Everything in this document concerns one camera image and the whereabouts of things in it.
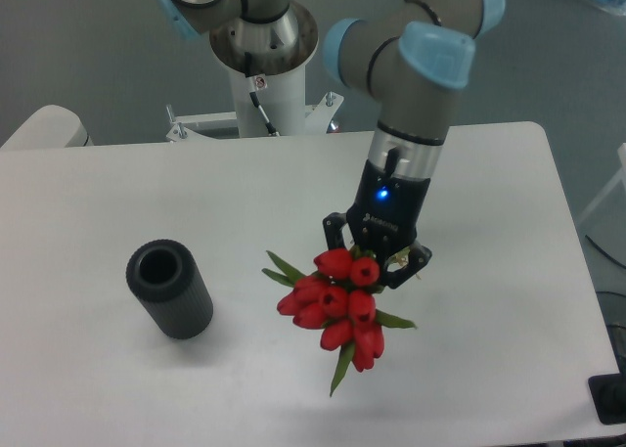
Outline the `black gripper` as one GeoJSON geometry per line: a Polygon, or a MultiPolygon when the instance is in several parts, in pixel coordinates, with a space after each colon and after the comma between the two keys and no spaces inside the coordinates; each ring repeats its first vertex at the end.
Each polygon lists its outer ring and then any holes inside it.
{"type": "Polygon", "coordinates": [[[343,228],[348,224],[354,243],[380,262],[379,285],[397,289],[424,269],[432,251],[417,238],[417,222],[429,179],[385,176],[366,161],[354,204],[322,221],[328,250],[347,249],[343,228]]]}

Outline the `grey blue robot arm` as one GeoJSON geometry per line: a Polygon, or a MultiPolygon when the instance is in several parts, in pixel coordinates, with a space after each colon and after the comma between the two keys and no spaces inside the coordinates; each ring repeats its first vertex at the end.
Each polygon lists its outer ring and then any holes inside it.
{"type": "Polygon", "coordinates": [[[403,0],[385,19],[344,19],[326,35],[294,0],[157,1],[182,36],[208,38],[228,70],[243,138],[328,128],[327,116],[305,109],[305,68],[315,54],[335,80],[377,101],[354,204],[325,218],[327,245],[343,247],[349,230],[392,289],[428,264],[418,217],[469,82],[474,41],[499,23],[506,0],[403,0]]]}

